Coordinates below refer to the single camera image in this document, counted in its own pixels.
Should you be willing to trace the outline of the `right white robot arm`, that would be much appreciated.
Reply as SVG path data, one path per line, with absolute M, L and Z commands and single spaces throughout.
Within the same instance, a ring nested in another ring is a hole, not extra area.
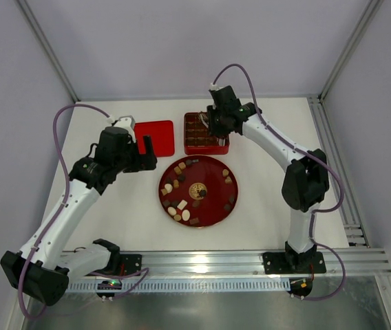
M 224 138 L 237 133 L 256 143 L 284 171 L 283 200 L 290 208 L 290 232 L 284 262 L 293 271 L 307 270 L 317 255 L 310 233 L 313 212 L 329 190 L 326 154 L 321 149 L 303 151 L 273 127 L 254 103 L 241 103 L 231 86 L 212 84 L 213 104 L 207 107 L 209 133 Z

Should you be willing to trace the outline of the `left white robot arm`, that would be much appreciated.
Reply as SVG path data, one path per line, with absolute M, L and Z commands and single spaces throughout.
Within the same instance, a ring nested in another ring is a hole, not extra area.
M 152 171 L 157 158 L 151 137 L 143 136 L 145 153 L 127 129 L 108 126 L 101 131 L 94 156 L 83 157 L 67 176 L 67 190 L 40 228 L 18 252 L 7 251 L 0 265 L 11 286 L 46 306 L 55 305 L 68 285 L 97 272 L 117 275 L 120 248 L 96 239 L 67 258 L 63 248 L 91 206 L 121 173 Z

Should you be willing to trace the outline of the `steel tongs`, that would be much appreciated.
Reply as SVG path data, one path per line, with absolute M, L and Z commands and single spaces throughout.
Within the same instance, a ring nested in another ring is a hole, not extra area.
M 226 145 L 226 136 L 222 132 L 222 128 L 214 123 L 208 112 L 198 112 L 199 121 L 205 126 L 209 136 L 215 137 L 219 146 Z

